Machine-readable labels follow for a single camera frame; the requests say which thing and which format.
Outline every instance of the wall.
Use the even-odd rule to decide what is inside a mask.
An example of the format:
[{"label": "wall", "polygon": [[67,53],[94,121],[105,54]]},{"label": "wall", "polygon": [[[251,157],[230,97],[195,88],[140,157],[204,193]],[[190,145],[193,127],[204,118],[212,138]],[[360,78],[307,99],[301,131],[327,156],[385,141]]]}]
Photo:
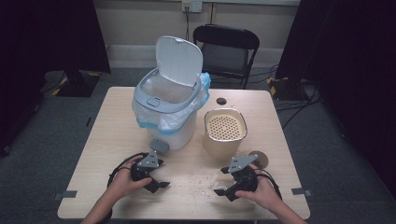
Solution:
[{"label": "wall", "polygon": [[[180,2],[96,0],[94,3],[107,45],[154,46],[162,35],[186,38],[186,15],[181,12]],[[195,27],[211,20],[242,27],[255,33],[261,41],[256,59],[266,57],[262,61],[276,63],[296,11],[297,6],[203,3],[202,13],[190,13],[189,38],[192,40]]]}]

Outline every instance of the trash can lid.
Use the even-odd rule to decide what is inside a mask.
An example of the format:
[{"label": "trash can lid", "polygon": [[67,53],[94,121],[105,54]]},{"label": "trash can lid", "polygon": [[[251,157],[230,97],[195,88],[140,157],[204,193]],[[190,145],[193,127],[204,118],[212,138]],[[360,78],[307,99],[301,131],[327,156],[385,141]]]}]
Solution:
[{"label": "trash can lid", "polygon": [[156,44],[160,75],[178,84],[194,86],[202,73],[201,50],[191,42],[173,36],[162,36]]}]

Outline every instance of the trash can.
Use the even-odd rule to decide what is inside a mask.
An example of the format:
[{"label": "trash can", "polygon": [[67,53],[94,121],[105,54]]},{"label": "trash can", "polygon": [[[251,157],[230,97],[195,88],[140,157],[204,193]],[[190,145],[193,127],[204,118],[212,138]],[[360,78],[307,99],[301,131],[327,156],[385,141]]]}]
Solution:
[{"label": "trash can", "polygon": [[160,37],[156,60],[157,67],[134,89],[132,109],[139,126],[148,130],[150,146],[166,152],[183,148],[191,139],[196,112],[209,97],[210,77],[202,74],[200,49],[181,38]]}]

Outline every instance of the chair leg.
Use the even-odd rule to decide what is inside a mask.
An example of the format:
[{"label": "chair leg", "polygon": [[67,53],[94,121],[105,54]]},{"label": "chair leg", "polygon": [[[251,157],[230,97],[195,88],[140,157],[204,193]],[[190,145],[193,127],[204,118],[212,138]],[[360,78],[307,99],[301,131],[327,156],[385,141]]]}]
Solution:
[{"label": "chair leg", "polygon": [[245,77],[244,79],[242,79],[244,81],[244,86],[242,88],[242,90],[245,90],[247,88],[248,85],[248,77]]}]

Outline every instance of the black cable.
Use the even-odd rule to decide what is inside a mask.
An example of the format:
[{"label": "black cable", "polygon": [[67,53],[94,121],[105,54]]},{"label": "black cable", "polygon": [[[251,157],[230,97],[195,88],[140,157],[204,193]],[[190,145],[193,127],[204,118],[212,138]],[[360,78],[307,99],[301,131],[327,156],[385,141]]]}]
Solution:
[{"label": "black cable", "polygon": [[140,152],[140,153],[134,154],[134,155],[131,156],[131,157],[128,157],[128,158],[125,159],[122,163],[120,163],[120,165],[118,165],[118,166],[113,170],[113,173],[111,173],[111,175],[109,175],[109,179],[108,179],[108,181],[107,181],[107,187],[110,186],[111,182],[113,182],[114,176],[116,176],[116,174],[119,172],[120,169],[124,169],[124,168],[125,168],[125,169],[129,169],[129,168],[127,168],[127,167],[121,167],[123,164],[125,164],[125,162],[127,162],[128,160],[130,160],[130,159],[133,158],[133,157],[136,157],[136,156],[145,156],[145,155],[147,155],[147,154],[148,154],[148,153]]},{"label": "black cable", "polygon": [[315,93],[317,92],[317,89],[318,89],[318,85],[315,86],[314,93],[312,94],[311,98],[309,98],[308,102],[307,102],[305,105],[302,105],[302,106],[300,107],[300,109],[297,110],[297,112],[295,112],[295,113],[286,121],[286,123],[285,123],[284,125],[282,125],[282,130],[285,129],[286,125],[288,125],[289,122],[290,122],[294,117],[296,117],[296,115],[297,115],[298,113],[300,113],[304,108],[306,108],[308,105],[310,105],[310,103],[311,103],[312,100],[314,99],[314,96],[315,96]]},{"label": "black cable", "polygon": [[[274,69],[274,67],[276,67],[276,66],[278,66],[278,65],[279,65],[279,64],[275,64],[275,65],[271,66],[271,70],[270,70],[269,72],[263,72],[263,73],[257,73],[257,74],[249,75],[249,77],[256,77],[256,76],[260,76],[260,75],[270,74],[270,76],[264,78],[263,80],[259,80],[259,81],[250,81],[250,82],[248,82],[248,84],[250,84],[250,83],[260,83],[260,82],[264,82],[266,79],[272,77],[272,73],[273,73],[273,72],[276,72],[276,70],[273,70],[273,69]],[[230,77],[213,78],[211,81],[214,81],[214,82],[216,83],[217,80],[223,80],[223,79],[227,79],[227,78],[230,78]]]},{"label": "black cable", "polygon": [[46,90],[43,90],[41,93],[46,93],[47,91],[50,91],[50,90],[54,89],[55,87],[59,86],[62,83],[62,80],[64,80],[64,73],[62,74],[61,78],[59,79],[58,82],[56,82],[55,85],[47,88]]},{"label": "black cable", "polygon": [[[316,99],[314,102],[309,103],[308,105],[313,105],[313,104],[317,103],[319,100],[320,100],[320,97],[318,97],[318,99]],[[298,103],[293,103],[293,104],[282,104],[282,105],[297,105],[297,106],[277,109],[276,112],[282,112],[282,111],[285,111],[285,110],[297,109],[297,108],[300,108],[300,107],[306,105],[306,102],[305,102],[305,101],[300,101],[300,102],[298,102]]]},{"label": "black cable", "polygon": [[184,7],[184,10],[186,12],[186,21],[187,21],[187,29],[186,29],[186,40],[189,40],[190,36],[190,21],[189,21],[189,7]]},{"label": "black cable", "polygon": [[212,3],[212,8],[210,8],[210,24],[213,24],[213,7],[215,3]]}]

